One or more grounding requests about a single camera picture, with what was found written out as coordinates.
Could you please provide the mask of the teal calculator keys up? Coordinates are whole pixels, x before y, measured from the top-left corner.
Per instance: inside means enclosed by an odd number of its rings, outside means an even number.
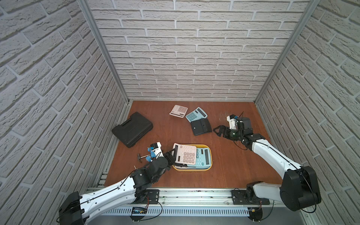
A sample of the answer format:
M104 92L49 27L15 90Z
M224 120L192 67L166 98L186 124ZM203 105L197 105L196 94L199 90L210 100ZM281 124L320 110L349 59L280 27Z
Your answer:
M193 122L200 119L206 119L207 117L208 117L207 113L200 107L198 107L196 110L186 115L186 119L189 122Z

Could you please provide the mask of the small pink calculator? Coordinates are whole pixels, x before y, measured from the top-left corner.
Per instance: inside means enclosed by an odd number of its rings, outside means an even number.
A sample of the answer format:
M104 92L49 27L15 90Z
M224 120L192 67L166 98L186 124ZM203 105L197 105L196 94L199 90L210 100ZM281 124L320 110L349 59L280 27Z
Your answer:
M187 107L175 105L169 114L178 118L184 118L187 111Z

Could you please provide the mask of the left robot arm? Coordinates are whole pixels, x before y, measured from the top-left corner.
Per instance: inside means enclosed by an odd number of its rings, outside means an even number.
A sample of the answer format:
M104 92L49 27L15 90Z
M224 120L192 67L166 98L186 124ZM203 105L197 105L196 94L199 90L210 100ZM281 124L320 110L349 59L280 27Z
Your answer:
M89 194L73 192L59 207L56 222L60 225L86 225L104 212L118 206L142 203L147 189L174 164L175 157L169 151L164 156L132 171L122 181Z

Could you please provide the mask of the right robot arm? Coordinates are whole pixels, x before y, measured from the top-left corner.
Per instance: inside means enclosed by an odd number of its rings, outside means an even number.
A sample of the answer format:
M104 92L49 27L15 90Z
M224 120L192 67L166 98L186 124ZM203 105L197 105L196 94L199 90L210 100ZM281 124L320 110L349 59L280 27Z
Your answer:
M269 199L282 202L292 211L316 208L322 201L317 174L310 166L303 166L285 156L261 134L255 134L249 118L236 115L227 117L229 126L220 125L213 129L219 136L236 143L240 141L246 150L259 155L282 178L282 184L268 184L262 181L247 185L245 197Z

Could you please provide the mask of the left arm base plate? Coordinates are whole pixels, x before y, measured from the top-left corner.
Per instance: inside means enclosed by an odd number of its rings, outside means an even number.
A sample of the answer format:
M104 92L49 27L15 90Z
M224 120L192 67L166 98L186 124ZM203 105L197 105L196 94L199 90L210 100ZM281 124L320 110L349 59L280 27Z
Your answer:
M159 189L147 189L142 192L136 193L135 204L158 204Z

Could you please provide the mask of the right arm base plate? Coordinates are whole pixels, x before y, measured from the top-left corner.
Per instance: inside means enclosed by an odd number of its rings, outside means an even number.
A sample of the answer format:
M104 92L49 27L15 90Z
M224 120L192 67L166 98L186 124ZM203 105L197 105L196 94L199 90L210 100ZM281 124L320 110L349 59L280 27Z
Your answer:
M233 205L270 205L270 200L258 198L251 191L244 189L233 189L231 191Z

